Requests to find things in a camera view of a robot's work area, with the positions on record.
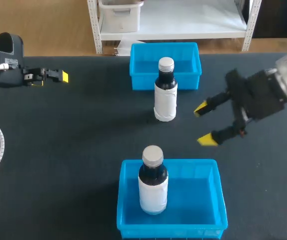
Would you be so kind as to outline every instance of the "white storage box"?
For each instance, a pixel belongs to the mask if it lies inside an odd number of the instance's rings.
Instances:
[[[99,0],[103,21],[110,33],[137,32],[140,25],[140,7],[144,2],[117,5],[118,0]]]

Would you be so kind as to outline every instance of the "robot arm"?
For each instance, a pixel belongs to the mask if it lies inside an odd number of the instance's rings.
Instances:
[[[231,100],[234,121],[231,126],[212,131],[198,139],[203,146],[217,146],[237,135],[247,134],[251,120],[261,120],[284,109],[287,103],[287,55],[276,62],[275,68],[262,70],[244,78],[232,70],[225,76],[227,88],[207,98],[194,114],[200,117]]]
[[[29,68],[24,64],[24,45],[17,35],[0,34],[0,87],[43,86],[46,79],[68,83],[68,74],[63,70]],[[5,151],[5,138],[0,129],[0,162]]]
[[[0,64],[8,64],[11,70],[0,71],[0,88],[43,86],[46,79],[68,82],[68,74],[62,69],[29,68],[24,61],[24,43],[21,37],[7,32],[0,34]]]

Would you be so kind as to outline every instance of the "shelf leg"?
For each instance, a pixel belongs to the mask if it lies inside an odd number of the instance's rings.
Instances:
[[[256,26],[256,21],[257,21],[260,5],[262,4],[262,0],[253,0],[250,2],[252,2],[252,7],[251,7],[250,14],[249,14],[247,30],[245,32],[245,37],[244,37],[244,41],[243,41],[243,46],[242,46],[243,52],[249,50],[250,43],[251,43],[252,38],[253,38],[254,29]]]
[[[102,38],[100,37],[100,28],[97,16],[97,0],[87,0],[89,17],[91,22],[93,41],[95,45],[95,51],[97,54],[103,53]]]

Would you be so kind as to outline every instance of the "bottle cap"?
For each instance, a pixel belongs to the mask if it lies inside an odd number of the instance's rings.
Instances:
[[[150,168],[160,166],[164,160],[163,150],[155,145],[147,146],[142,153],[143,163]]]
[[[159,60],[159,70],[164,73],[172,72],[175,68],[175,62],[171,57],[163,57]]]

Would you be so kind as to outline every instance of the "white metal shelf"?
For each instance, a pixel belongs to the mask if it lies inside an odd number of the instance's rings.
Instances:
[[[180,40],[244,38],[247,25],[234,0],[146,0],[140,30],[111,33],[105,21],[101,40]]]

